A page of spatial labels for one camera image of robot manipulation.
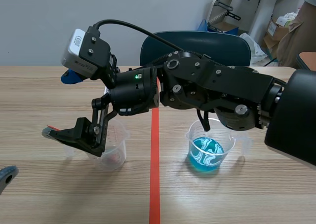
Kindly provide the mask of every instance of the white wall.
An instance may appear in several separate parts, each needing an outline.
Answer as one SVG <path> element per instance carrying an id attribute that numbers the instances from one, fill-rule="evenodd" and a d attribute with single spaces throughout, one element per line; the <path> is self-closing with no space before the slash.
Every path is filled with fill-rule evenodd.
<path id="1" fill-rule="evenodd" d="M 0 0 L 0 65 L 60 65 L 60 58 L 72 31 L 114 18 L 139 25 L 151 32 L 196 30 L 212 0 Z M 253 6 L 235 3 L 236 14 L 247 29 Z M 118 65 L 139 64 L 145 35 L 115 25 L 100 28 Z"/>
<path id="2" fill-rule="evenodd" d="M 279 17 L 290 12 L 295 13 L 303 3 L 304 0 L 277 0 L 273 14 L 275 17 Z"/>

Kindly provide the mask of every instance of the cardboard box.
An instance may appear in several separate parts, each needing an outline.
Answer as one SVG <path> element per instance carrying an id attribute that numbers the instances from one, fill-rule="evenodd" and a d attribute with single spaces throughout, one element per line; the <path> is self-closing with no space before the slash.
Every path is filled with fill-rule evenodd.
<path id="1" fill-rule="evenodd" d="M 276 21 L 276 24 L 279 24 L 281 27 L 288 28 L 290 23 L 293 21 L 293 19 L 285 18 L 285 17 L 279 17 Z"/>
<path id="2" fill-rule="evenodd" d="M 277 48 L 278 44 L 280 43 L 278 40 L 273 40 L 269 34 L 263 38 L 264 44 L 268 51 L 271 54 L 272 59 L 277 57 Z"/>
<path id="3" fill-rule="evenodd" d="M 288 28 L 280 26 L 273 19 L 271 19 L 267 29 L 267 34 L 272 40 L 281 41 L 282 38 L 288 34 Z"/>

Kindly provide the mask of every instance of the plastic bag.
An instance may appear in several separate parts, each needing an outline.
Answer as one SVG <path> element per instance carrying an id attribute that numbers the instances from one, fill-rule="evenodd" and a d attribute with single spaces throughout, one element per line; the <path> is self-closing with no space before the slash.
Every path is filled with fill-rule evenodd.
<path id="1" fill-rule="evenodd" d="M 240 37 L 244 39 L 250 47 L 250 50 L 251 50 L 250 64 L 255 64 L 267 57 L 266 53 L 261 50 L 260 46 L 247 33 L 241 34 Z"/>

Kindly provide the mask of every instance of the blue object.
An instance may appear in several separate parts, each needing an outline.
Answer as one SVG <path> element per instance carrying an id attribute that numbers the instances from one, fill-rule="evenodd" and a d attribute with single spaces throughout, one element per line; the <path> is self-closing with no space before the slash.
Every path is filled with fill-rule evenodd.
<path id="1" fill-rule="evenodd" d="M 223 33 L 198 31 L 170 31 L 155 33 L 155 35 L 177 45 L 178 47 L 206 54 L 218 63 L 227 66 L 249 66 L 251 51 L 248 43 L 240 38 Z M 164 43 L 147 37 L 140 54 L 140 65 L 174 52 L 175 50 Z"/>
<path id="2" fill-rule="evenodd" d="M 219 168 L 226 155 L 222 146 L 214 139 L 202 137 L 193 141 L 189 148 L 189 160 L 200 171 L 212 171 Z"/>
<path id="3" fill-rule="evenodd" d="M 62 76 L 61 81 L 64 84 L 75 84 L 82 82 L 83 80 L 79 77 L 79 75 L 72 70 L 67 70 Z"/>
<path id="4" fill-rule="evenodd" d="M 206 19 L 202 20 L 202 22 L 199 25 L 197 30 L 200 31 L 200 32 L 207 32 L 207 21 L 206 21 Z"/>

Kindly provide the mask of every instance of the black cable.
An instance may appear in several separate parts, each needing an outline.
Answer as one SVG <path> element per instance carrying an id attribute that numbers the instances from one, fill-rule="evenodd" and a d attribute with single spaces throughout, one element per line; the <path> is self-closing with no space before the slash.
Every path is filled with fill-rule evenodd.
<path id="1" fill-rule="evenodd" d="M 276 60 L 276 58 L 274 58 L 273 60 L 271 60 L 270 62 L 268 62 L 266 65 L 264 65 L 263 67 L 265 66 L 268 66 L 269 64 L 271 64 L 274 60 Z"/>
<path id="2" fill-rule="evenodd" d="M 120 20 L 115 20 L 115 19 L 106 19 L 106 20 L 102 20 L 102 21 L 99 21 L 97 22 L 96 24 L 93 25 L 94 28 L 96 28 L 97 30 L 102 26 L 102 25 L 105 25 L 105 24 L 118 24 L 118 25 L 122 25 L 122 26 L 126 26 L 126 27 L 129 27 L 129 28 L 132 28 L 132 29 L 135 29 L 141 33 L 144 33 L 176 50 L 183 50 L 179 47 L 177 47 L 176 45 L 168 42 L 167 40 L 165 39 L 162 39 L 161 37 L 158 37 L 156 36 L 155 34 L 152 34 L 151 32 L 148 32 L 146 31 L 145 29 L 142 29 L 136 25 L 133 25 L 133 24 L 130 24 L 130 23 L 127 23 L 127 22 L 124 22 L 124 21 L 120 21 Z"/>

